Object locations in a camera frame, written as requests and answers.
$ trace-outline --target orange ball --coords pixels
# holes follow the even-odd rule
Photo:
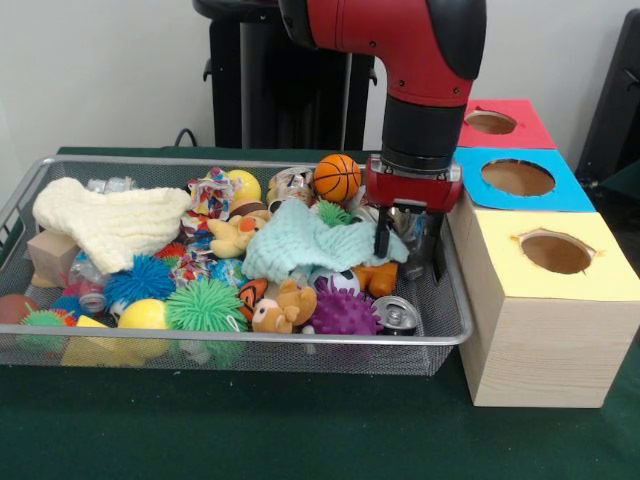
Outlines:
[[[313,172],[313,188],[319,197],[334,203],[353,198],[362,184],[360,167],[347,155],[323,158]]]

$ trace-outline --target blue square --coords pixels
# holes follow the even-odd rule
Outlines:
[[[594,212],[595,209],[562,155],[556,150],[458,148],[464,186],[478,205],[500,210]],[[483,169],[501,162],[537,167],[553,177],[553,188],[540,195],[521,196],[491,185]]]

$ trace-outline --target green spiky ball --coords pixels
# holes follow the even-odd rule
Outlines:
[[[318,216],[332,228],[338,225],[349,225],[353,220],[353,216],[349,212],[326,200],[318,202]]]
[[[64,326],[60,316],[48,310],[31,311],[22,324],[34,327]],[[67,339],[55,335],[16,335],[16,342],[20,348],[30,352],[62,353]]]
[[[173,330],[246,332],[247,319],[238,310],[238,290],[218,280],[202,279],[179,288],[167,299],[167,322]],[[232,364],[244,342],[203,342],[218,366]]]

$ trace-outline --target red square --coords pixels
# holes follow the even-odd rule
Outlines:
[[[469,100],[458,145],[557,149],[529,100]]]

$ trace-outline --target white wall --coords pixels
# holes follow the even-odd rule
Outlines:
[[[575,166],[626,13],[638,0],[487,0],[476,98],[530,98]],[[386,78],[380,65],[366,142],[380,146]]]
[[[475,97],[529,97],[579,159],[616,38],[634,0],[488,0]],[[191,127],[212,144],[208,20],[187,0],[0,0],[0,205],[61,145],[163,146]],[[386,85],[372,91],[379,147]]]
[[[208,25],[187,0],[0,0],[0,205],[61,145],[211,145]]]

